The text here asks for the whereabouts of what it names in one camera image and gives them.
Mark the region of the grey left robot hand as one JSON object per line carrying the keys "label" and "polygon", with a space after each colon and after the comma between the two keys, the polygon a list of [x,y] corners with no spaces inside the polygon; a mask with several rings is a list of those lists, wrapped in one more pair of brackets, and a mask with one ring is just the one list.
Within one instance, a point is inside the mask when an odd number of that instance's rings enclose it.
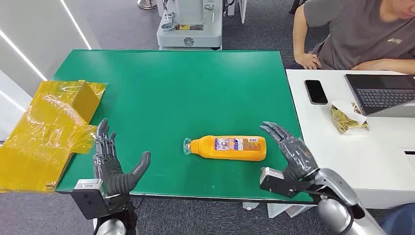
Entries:
{"label": "grey left robot hand", "polygon": [[116,132],[109,135],[108,131],[108,119],[104,118],[99,123],[95,135],[94,176],[103,181],[108,196],[129,194],[147,171],[151,162],[151,152],[143,152],[138,165],[129,173],[125,173],[116,153]]}

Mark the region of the person's left hand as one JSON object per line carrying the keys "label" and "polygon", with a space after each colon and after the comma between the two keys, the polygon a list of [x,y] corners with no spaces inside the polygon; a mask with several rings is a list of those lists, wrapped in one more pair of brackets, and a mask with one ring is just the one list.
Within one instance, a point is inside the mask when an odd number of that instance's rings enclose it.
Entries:
{"label": "person's left hand", "polygon": [[352,71],[387,71],[389,59],[379,59],[360,63],[351,68]]}

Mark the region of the person's right hand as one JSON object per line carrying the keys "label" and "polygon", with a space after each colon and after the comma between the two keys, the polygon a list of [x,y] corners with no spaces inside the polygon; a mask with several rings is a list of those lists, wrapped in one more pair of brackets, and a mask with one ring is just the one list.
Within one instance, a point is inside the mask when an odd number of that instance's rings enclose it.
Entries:
{"label": "person's right hand", "polygon": [[300,53],[294,55],[295,62],[306,70],[317,70],[322,68],[322,64],[315,54]]}

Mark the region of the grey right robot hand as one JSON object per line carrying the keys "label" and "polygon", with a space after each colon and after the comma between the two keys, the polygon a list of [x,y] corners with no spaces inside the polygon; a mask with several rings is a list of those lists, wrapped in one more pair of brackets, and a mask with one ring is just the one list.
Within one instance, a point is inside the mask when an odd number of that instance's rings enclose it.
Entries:
{"label": "grey right robot hand", "polygon": [[282,171],[285,179],[308,181],[314,179],[318,165],[308,147],[301,138],[293,136],[289,131],[274,122],[264,121],[260,126],[278,144],[288,165]]}

